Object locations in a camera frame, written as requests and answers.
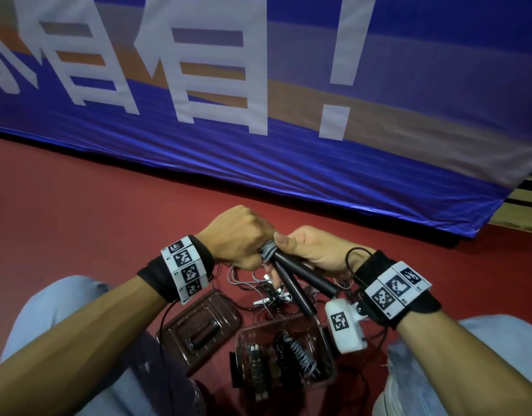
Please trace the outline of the person's right hand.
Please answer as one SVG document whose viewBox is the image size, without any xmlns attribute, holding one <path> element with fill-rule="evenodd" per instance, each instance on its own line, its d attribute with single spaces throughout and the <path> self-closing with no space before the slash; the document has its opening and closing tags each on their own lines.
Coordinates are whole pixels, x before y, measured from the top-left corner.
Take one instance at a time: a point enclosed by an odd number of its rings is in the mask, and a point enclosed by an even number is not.
<svg viewBox="0 0 532 416">
<path fill-rule="evenodd" d="M 298 258 L 327 278 L 352 279 L 359 267 L 376 253 L 374 248 L 353 243 L 312 226 L 301 226 L 295 231 L 307 232 L 307 255 Z"/>
</svg>

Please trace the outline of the person's left hand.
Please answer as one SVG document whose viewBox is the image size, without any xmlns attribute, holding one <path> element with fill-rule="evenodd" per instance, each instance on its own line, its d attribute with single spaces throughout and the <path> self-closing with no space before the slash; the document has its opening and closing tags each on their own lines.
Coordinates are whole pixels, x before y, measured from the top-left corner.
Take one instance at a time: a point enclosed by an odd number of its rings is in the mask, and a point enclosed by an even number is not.
<svg viewBox="0 0 532 416">
<path fill-rule="evenodd" d="M 240 217 L 245 212 L 256 214 L 243 205 L 232 207 L 214 218 L 205 229 L 195 235 L 212 254 L 215 262 L 236 267 L 236 229 Z"/>
</svg>

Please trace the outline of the black jump rope handle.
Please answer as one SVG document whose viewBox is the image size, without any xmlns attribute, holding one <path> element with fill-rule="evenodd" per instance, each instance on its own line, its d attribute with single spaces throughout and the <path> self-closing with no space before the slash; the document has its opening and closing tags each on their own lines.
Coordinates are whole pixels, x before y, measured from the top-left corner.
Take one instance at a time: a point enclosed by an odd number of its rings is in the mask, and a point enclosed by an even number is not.
<svg viewBox="0 0 532 416">
<path fill-rule="evenodd" d="M 282 264 L 295 277 L 304 280 L 309 286 L 315 288 L 319 293 L 325 295 L 327 298 L 336 298 L 340 292 L 338 286 L 319 275 L 316 271 L 305 265 L 304 262 L 296 256 L 276 250 L 273 253 L 270 261 L 273 264 L 275 261 Z"/>
<path fill-rule="evenodd" d="M 310 298 L 305 294 L 303 287 L 298 283 L 295 276 L 282 264 L 276 261 L 274 262 L 274 268 L 276 269 L 284 287 L 287 289 L 288 293 L 290 293 L 292 301 L 296 304 L 301 313 L 309 319 L 316 317 L 316 307 L 311 303 Z"/>
</svg>

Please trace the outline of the person's right forearm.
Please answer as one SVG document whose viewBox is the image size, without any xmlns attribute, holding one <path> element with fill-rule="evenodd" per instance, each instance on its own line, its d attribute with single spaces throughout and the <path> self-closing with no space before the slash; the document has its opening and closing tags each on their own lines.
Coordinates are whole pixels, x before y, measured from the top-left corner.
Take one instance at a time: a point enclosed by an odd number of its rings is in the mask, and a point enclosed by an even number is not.
<svg viewBox="0 0 532 416">
<path fill-rule="evenodd" d="M 449 416 L 532 416 L 532 382 L 442 311 L 397 331 Z"/>
</svg>

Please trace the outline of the person's left forearm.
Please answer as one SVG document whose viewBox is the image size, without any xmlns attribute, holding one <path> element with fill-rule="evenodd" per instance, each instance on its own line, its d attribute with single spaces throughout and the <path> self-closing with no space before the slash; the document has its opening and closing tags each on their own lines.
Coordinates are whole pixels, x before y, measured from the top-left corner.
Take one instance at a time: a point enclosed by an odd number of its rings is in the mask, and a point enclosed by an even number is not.
<svg viewBox="0 0 532 416">
<path fill-rule="evenodd" d="M 0 364 L 0 416 L 68 416 L 167 301 L 140 277 L 91 301 Z"/>
</svg>

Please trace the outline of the black wristband with marker blocks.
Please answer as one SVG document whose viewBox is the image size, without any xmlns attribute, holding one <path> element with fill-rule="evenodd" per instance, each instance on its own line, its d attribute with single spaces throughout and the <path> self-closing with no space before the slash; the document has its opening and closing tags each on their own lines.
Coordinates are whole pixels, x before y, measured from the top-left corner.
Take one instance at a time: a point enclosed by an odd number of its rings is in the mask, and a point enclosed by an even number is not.
<svg viewBox="0 0 532 416">
<path fill-rule="evenodd" d="M 185 236 L 160 251 L 137 272 L 167 303 L 187 304 L 206 288 L 214 257 L 195 236 Z"/>
<path fill-rule="evenodd" d="M 427 279 L 382 251 L 370 253 L 353 271 L 353 278 L 360 287 L 361 311 L 382 327 L 396 330 L 410 312 L 433 314 L 442 309 Z"/>
</svg>

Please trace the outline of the blue banner with white characters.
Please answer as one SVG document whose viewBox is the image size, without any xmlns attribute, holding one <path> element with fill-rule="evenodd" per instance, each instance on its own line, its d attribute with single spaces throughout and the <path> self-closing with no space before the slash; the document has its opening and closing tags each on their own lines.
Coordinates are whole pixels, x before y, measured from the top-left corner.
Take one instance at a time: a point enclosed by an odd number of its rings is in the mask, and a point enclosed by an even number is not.
<svg viewBox="0 0 532 416">
<path fill-rule="evenodd" d="M 532 173 L 532 0 L 0 0 L 0 131 L 471 238 Z"/>
</svg>

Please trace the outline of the clear plastic box lid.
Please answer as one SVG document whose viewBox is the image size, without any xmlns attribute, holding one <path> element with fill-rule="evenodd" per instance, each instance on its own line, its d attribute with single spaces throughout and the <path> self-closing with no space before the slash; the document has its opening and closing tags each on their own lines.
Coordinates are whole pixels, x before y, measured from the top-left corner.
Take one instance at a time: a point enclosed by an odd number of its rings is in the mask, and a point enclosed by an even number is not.
<svg viewBox="0 0 532 416">
<path fill-rule="evenodd" d="M 231 299 L 214 289 L 165 323 L 156 340 L 191 377 L 242 328 L 242 322 Z"/>
</svg>

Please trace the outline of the grey coiled spring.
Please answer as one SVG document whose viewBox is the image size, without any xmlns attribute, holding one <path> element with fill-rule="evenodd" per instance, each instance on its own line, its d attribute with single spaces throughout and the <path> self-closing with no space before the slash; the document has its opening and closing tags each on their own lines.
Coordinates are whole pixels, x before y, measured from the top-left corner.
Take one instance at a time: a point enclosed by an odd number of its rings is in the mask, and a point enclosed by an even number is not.
<svg viewBox="0 0 532 416">
<path fill-rule="evenodd" d="M 289 346 L 292 355 L 300 366 L 303 376 L 317 379 L 320 376 L 318 362 L 313 355 L 300 342 L 293 339 L 287 332 L 282 335 L 283 342 Z"/>
</svg>

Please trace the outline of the clear plastic storage box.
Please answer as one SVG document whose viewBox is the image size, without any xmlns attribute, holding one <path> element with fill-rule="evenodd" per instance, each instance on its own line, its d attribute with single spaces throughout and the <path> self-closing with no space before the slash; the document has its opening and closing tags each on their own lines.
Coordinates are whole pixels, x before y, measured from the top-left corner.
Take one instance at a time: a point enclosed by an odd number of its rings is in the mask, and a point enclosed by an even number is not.
<svg viewBox="0 0 532 416">
<path fill-rule="evenodd" d="M 318 362 L 317 379 L 303 376 L 289 346 L 287 332 Z M 233 388 L 251 403 L 290 397 L 331 384 L 338 375 L 329 336 L 317 317 L 302 314 L 271 320 L 241 329 L 235 335 L 235 350 L 229 354 Z"/>
</svg>

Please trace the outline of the wooden bench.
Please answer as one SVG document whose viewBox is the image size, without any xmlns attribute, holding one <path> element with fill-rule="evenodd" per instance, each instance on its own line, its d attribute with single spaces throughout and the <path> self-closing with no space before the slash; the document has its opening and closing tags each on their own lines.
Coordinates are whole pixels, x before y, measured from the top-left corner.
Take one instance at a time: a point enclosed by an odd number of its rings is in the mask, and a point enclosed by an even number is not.
<svg viewBox="0 0 532 416">
<path fill-rule="evenodd" d="M 532 233 L 532 174 L 510 193 L 490 224 Z"/>
</svg>

